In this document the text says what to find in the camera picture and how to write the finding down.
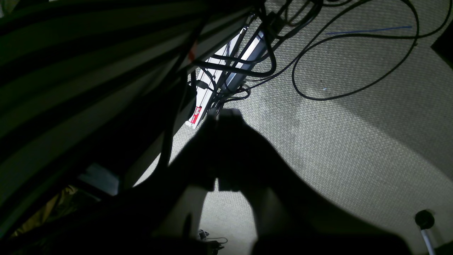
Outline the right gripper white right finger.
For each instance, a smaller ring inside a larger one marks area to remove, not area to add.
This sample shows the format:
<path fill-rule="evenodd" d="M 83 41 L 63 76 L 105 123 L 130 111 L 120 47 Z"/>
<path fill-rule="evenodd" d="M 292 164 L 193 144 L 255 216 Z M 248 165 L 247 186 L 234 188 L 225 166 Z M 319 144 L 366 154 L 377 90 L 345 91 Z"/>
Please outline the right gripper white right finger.
<path fill-rule="evenodd" d="M 250 203 L 255 248 L 354 248 L 351 217 L 301 180 L 238 109 L 223 109 L 217 129 L 246 150 L 222 160 L 219 186 L 229 182 Z"/>

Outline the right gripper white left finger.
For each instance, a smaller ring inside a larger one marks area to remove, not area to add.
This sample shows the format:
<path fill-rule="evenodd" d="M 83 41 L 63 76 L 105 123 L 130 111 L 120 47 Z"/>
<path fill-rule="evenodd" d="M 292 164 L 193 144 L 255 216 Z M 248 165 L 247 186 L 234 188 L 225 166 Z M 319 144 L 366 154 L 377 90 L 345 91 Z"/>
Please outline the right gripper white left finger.
<path fill-rule="evenodd" d="M 214 240 L 201 240 L 199 224 L 207 193 L 215 176 L 208 166 L 192 160 L 216 128 L 217 117 L 207 116 L 199 132 L 165 169 L 156 169 L 134 190 L 135 248 L 217 248 Z"/>

